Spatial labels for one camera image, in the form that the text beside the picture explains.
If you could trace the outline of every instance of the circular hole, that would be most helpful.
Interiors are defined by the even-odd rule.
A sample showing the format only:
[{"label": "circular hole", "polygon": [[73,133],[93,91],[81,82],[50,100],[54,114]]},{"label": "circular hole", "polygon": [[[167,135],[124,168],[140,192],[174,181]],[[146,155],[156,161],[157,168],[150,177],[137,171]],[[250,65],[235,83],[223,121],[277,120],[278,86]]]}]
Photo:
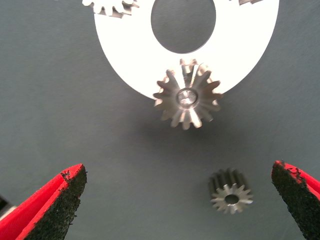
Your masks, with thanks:
[{"label": "circular hole", "polygon": [[224,198],[224,201],[227,204],[237,204],[239,202],[239,197],[233,194],[230,194]]},{"label": "circular hole", "polygon": [[188,108],[197,101],[197,93],[192,89],[181,89],[177,94],[177,101],[183,108]]},{"label": "circular hole", "polygon": [[156,0],[151,13],[153,34],[167,50],[185,54],[202,47],[216,24],[213,0]]}]

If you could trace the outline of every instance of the silver gear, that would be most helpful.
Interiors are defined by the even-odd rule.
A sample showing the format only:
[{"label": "silver gear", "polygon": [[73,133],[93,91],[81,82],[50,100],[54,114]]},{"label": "silver gear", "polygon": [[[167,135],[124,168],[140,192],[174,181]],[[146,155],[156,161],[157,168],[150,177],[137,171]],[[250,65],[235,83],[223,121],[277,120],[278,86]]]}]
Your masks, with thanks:
[{"label": "silver gear", "polygon": [[138,8],[138,0],[82,0],[84,6],[93,8],[95,14],[122,18],[131,15],[133,7]]},{"label": "silver gear", "polygon": [[237,170],[220,170],[210,178],[208,185],[213,207],[225,214],[241,213],[253,203],[251,190]]},{"label": "silver gear", "polygon": [[179,123],[182,123],[184,130],[189,129],[191,123],[200,128],[201,119],[210,122],[213,120],[210,111],[220,110],[217,100],[223,95],[214,93],[220,81],[212,81],[208,66],[199,65],[195,59],[190,64],[181,59],[180,67],[182,75],[178,76],[173,70],[167,70],[163,81],[157,82],[160,91],[153,94],[157,99],[155,107],[163,111],[161,120],[172,119],[173,128]]},{"label": "silver gear", "polygon": [[239,4],[242,5],[242,4],[246,4],[246,3],[252,3],[252,4],[255,4],[257,2],[260,2],[262,0],[239,0]]}]

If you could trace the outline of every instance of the white ring cutout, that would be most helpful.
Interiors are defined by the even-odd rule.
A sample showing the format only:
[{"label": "white ring cutout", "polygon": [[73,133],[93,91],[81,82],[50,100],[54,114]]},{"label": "white ring cutout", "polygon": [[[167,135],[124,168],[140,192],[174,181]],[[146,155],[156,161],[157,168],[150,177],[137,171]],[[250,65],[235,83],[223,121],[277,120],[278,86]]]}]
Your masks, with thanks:
[{"label": "white ring cutout", "polygon": [[116,73],[133,89],[154,99],[167,69],[180,59],[196,59],[212,70],[224,93],[244,79],[258,63],[273,34],[279,0],[239,5],[238,0],[213,0],[216,22],[209,40],[190,53],[175,53],[156,39],[151,25],[155,0],[139,0],[140,8],[123,18],[94,14],[96,31],[105,56]]}]

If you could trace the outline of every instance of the red plastic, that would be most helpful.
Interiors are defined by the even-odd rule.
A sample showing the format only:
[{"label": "red plastic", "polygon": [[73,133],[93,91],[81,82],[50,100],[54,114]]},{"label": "red plastic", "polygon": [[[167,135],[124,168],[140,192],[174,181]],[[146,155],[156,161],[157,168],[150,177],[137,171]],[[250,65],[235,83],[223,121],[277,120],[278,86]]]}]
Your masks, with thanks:
[{"label": "red plastic", "polygon": [[1,220],[0,240],[25,239],[56,201],[61,190],[68,188],[68,180],[77,176],[83,167],[83,164],[78,164],[65,169]]},{"label": "red plastic", "polygon": [[284,164],[284,169],[289,170],[291,176],[297,181],[300,181],[298,176],[305,179],[305,182],[309,191],[313,195],[315,195],[320,201],[320,181],[313,178],[312,176],[310,176],[300,168],[297,168],[296,166],[290,165],[288,163],[283,163],[282,161],[276,161],[275,164],[282,165],[282,166]]}]

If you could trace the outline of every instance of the gray surface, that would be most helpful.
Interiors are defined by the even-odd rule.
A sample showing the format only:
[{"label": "gray surface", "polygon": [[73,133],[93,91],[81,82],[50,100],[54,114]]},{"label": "gray surface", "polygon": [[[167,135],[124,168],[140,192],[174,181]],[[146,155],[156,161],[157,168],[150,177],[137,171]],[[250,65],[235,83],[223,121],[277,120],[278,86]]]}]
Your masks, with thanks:
[{"label": "gray surface", "polygon": [[[3,2],[1,194],[19,204],[82,162],[88,184],[67,240],[303,239],[270,174],[284,159],[320,179],[319,12],[319,0],[281,0],[259,64],[213,123],[184,132],[115,74],[80,0]],[[211,209],[207,190],[230,166],[255,193],[234,216]]]}]

